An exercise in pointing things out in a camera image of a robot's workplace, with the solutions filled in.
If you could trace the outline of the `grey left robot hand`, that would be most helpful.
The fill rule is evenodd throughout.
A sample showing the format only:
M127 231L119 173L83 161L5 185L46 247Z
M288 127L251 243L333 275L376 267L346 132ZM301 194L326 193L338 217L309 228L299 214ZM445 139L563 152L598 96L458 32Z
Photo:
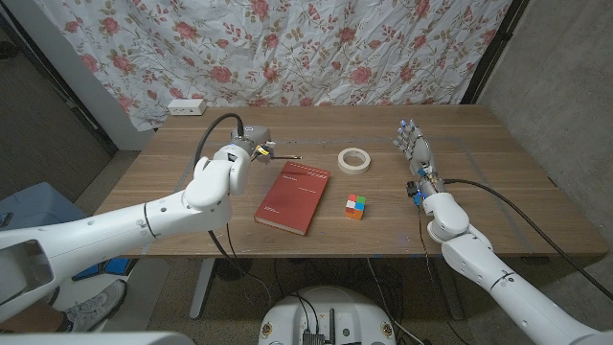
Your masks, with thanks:
M276 143L267 126L245 126L242 134L236 128L231 132L231 138L233 144L244 148L252 159L261 163L268 164L274 156Z

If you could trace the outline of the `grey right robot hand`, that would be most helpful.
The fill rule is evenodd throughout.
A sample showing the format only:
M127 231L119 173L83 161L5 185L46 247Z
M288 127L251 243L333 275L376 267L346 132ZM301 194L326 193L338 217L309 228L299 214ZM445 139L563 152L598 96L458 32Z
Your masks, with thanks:
M418 180L416 187L423 198L444 191L434 153L413 119L400 121L393 145L409 162L410 172Z

